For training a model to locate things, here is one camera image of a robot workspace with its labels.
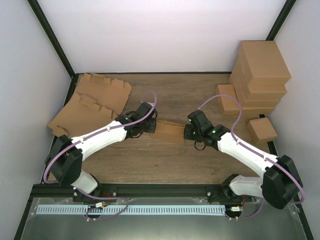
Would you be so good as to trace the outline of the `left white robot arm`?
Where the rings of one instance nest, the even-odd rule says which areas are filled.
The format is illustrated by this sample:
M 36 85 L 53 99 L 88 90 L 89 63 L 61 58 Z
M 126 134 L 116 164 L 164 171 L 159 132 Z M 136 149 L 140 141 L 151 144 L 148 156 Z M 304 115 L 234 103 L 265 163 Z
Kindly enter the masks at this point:
M 143 102 L 137 110 L 129 111 L 108 125 L 82 136 L 58 137 L 45 161 L 44 176 L 55 177 L 51 183 L 62 187 L 72 186 L 84 192 L 89 201 L 97 202 L 102 196 L 101 183 L 83 170 L 82 164 L 99 150 L 130 138 L 139 138 L 143 133 L 154 133 L 158 112 L 154 103 Z

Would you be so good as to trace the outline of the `cardboard box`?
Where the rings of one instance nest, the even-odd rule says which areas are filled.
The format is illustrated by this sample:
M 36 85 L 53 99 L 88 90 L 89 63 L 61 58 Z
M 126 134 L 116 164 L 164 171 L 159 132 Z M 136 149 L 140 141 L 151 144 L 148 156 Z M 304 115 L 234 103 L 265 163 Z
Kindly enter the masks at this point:
M 157 120 L 154 133 L 150 134 L 153 139 L 158 139 L 166 142 L 184 144 L 184 131 L 186 124 L 177 123 L 166 120 Z

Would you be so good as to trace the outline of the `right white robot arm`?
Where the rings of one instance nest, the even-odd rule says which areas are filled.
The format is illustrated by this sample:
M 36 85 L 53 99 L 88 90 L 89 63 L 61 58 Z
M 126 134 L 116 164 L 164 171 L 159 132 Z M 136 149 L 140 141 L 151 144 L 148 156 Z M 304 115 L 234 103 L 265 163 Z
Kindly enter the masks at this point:
M 253 170 L 256 177 L 237 175 L 222 188 L 223 198 L 229 202 L 240 195 L 265 199 L 276 209 L 283 209 L 294 197 L 303 193 L 303 184 L 294 161 L 264 152 L 243 141 L 227 127 L 213 125 L 201 110 L 188 115 L 184 139 L 203 143 L 225 153 Z

